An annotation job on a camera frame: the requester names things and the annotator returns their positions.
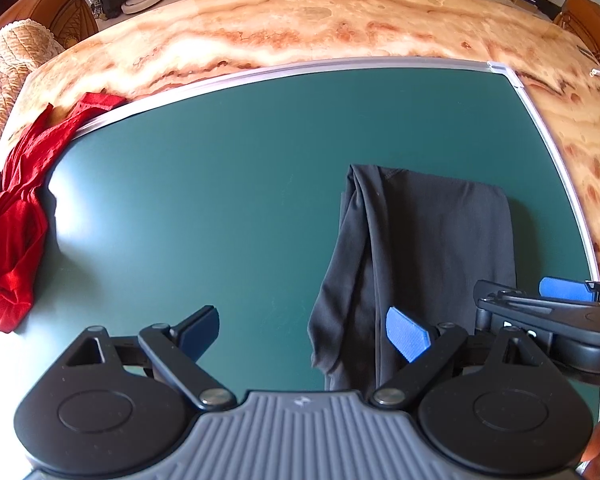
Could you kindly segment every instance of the gray ribbed surface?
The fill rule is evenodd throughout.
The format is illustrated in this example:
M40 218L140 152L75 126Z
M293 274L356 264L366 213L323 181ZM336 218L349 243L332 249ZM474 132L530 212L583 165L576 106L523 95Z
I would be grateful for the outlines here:
M484 479L442 460L401 412L350 392L252 392L200 417L171 456L128 480ZM576 480L571 471L551 480ZM33 473L27 480L50 480Z

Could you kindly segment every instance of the red cloth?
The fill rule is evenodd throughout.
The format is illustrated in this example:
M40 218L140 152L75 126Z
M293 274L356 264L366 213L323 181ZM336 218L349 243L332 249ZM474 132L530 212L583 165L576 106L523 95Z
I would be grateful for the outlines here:
M85 94L69 117L46 128L48 105L23 132L0 174L0 331L11 332L33 304L33 281L42 257L48 223L37 191L45 173L86 121L124 98Z

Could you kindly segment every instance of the marble table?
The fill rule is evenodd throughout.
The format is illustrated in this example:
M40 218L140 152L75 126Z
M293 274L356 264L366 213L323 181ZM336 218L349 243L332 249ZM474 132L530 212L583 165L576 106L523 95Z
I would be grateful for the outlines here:
M515 70L567 167L600 271L600 77L589 75L600 66L573 34L489 0L184 0L152 10L27 79L0 167L49 102L58 122L86 91L139 100L252 68L364 56L493 60Z

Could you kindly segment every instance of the gray cloth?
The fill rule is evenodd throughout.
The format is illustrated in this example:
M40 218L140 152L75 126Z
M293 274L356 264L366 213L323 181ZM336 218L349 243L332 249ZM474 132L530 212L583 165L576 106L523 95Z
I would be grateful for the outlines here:
M501 189L440 176L351 166L340 231L309 320L312 365L327 390L364 396L406 364L386 337L390 306L474 332L474 284L516 285Z

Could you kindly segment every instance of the blue grip pad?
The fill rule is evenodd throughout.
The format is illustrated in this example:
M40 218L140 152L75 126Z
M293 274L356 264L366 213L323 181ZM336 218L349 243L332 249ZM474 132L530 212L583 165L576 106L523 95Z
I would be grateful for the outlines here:
M538 286L540 296L545 298L561 298L562 300L596 301L595 293L583 282L551 278L540 280Z
M410 363L431 346L429 333L394 306L386 313L386 336Z
M180 334L178 347L193 362L202 357L211 343L218 338L220 332L220 316L216 309L210 309L195 323Z

